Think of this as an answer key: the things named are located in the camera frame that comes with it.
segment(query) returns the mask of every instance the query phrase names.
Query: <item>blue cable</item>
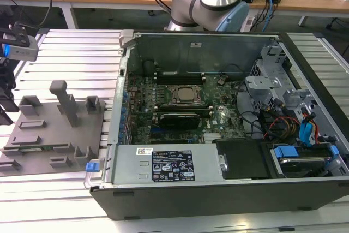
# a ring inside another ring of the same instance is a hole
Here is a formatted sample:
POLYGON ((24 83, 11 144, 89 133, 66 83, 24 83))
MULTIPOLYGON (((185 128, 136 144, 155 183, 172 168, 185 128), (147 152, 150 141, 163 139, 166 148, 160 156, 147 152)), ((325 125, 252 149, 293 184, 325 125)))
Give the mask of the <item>blue cable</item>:
POLYGON ((269 0, 269 1, 270 1, 270 10, 269 10, 269 13, 268 13, 267 21, 266 21, 266 23, 264 24, 264 27, 263 27, 263 29, 262 29, 262 32, 264 32, 264 30, 266 30, 266 28, 267 28, 267 26, 268 26, 268 24, 269 24, 270 18, 271 18, 271 14, 272 14, 272 12, 273 12, 273 7, 272 7, 273 1, 272 1, 272 0, 269 0))

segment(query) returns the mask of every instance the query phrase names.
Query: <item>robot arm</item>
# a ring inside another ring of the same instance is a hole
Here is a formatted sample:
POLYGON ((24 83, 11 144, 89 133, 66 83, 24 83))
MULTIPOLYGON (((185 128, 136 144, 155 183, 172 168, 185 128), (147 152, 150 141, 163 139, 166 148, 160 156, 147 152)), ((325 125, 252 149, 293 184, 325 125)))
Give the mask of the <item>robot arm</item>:
POLYGON ((4 53, 4 57, 0 58, 0 125, 11 125, 12 120, 3 108, 7 112, 18 112, 19 108, 13 101, 12 89, 16 88, 16 80, 10 59, 35 61, 39 48, 36 39, 28 36, 26 30, 20 26, 0 28, 0 36, 4 53))
POLYGON ((248 14, 241 0, 172 0, 168 30, 239 31, 248 14))

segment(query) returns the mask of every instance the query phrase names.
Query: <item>screw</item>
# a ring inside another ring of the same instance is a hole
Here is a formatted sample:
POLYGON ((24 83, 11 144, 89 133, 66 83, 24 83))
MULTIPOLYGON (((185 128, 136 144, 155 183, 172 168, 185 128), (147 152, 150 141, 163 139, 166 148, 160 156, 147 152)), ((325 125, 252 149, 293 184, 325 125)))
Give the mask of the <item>screw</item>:
POLYGON ((224 172, 228 171, 228 166, 227 166, 227 164, 225 164, 225 163, 221 163, 221 164, 220 164, 220 168, 221 168, 221 170, 224 171, 224 172))

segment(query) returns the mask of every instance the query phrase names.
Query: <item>warning label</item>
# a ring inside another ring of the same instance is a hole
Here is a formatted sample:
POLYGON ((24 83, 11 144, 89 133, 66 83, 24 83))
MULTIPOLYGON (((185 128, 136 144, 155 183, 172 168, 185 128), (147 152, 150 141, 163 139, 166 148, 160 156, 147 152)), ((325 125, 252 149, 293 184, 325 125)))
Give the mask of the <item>warning label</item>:
POLYGON ((191 150, 153 151, 152 180, 154 182, 194 181, 191 150))

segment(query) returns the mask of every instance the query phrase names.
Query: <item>cpu socket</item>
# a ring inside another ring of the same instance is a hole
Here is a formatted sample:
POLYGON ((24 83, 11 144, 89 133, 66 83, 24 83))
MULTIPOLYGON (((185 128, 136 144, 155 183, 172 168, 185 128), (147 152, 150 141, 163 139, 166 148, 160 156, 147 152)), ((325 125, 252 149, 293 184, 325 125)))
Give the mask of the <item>cpu socket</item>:
POLYGON ((198 86, 176 86, 170 88, 173 104, 200 104, 200 88, 198 86))

